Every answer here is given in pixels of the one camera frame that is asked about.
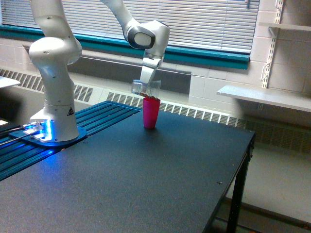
pink cup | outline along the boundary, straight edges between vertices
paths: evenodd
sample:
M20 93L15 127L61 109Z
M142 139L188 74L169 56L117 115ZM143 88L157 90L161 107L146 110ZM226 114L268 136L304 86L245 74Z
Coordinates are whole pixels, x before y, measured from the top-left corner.
M157 115L159 114L161 100L145 97L142 103L144 127L153 129L156 126Z

window blinds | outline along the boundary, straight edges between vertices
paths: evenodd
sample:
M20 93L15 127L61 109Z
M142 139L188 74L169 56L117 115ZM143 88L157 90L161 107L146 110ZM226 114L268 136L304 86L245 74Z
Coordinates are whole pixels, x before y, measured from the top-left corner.
M250 53L259 0L124 0L140 23L171 28L169 45ZM63 0L74 33L123 38L111 11L99 0ZM29 0L1 0L3 24L38 27Z

black cable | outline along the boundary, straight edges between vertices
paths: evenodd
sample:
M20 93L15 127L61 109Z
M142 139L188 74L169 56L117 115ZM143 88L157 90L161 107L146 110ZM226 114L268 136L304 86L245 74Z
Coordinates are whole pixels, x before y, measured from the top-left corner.
M27 137L27 136L31 136L31 135L35 135L35 134L38 134L38 133L40 133L40 131L36 131L36 132L30 133L30 134L25 134L25 135L23 135L23 136L21 136L21 137L17 137L17 138L14 138L14 139L12 139L12 140L3 142L3 143L0 144L0 147L6 145L6 144L8 144L8 143L17 141L17 140L19 140L19 139L21 139L21 138L24 138L24 137Z
M23 127L18 127L18 128L14 128L14 129L3 131L3 132L0 133L0 137L5 136L5 135L7 135L9 133L18 131L18 130L23 130L23 129L24 129Z

white shelf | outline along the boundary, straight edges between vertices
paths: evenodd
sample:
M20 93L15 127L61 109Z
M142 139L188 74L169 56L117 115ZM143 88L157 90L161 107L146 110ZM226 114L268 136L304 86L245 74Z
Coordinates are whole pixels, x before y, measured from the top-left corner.
M20 84L19 81L16 81L14 79L8 79L8 78L0 76L0 88L19 85L19 84Z
M299 93L248 85L226 85L217 94L311 113L311 96Z
M309 26L299 26L299 25L282 24L282 23L259 23L259 25L271 27L271 28L281 28L281 29L285 29L285 30L311 32L311 27L309 27Z

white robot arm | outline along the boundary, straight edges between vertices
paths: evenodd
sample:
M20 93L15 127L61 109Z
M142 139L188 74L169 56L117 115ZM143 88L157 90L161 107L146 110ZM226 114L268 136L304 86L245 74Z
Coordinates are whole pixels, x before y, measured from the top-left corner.
M145 87L152 81L157 68L163 61L170 28L159 22L138 23L129 13L122 0L101 0L119 21L124 38L136 49L145 50L142 60L140 81Z
M67 65L79 59L82 47L67 23L61 0L31 0L31 8L35 22L45 35L29 49L30 58L41 73L45 94L44 108L31 117L31 122L41 122L42 126L42 133L35 137L41 142L68 141L79 133L73 81Z

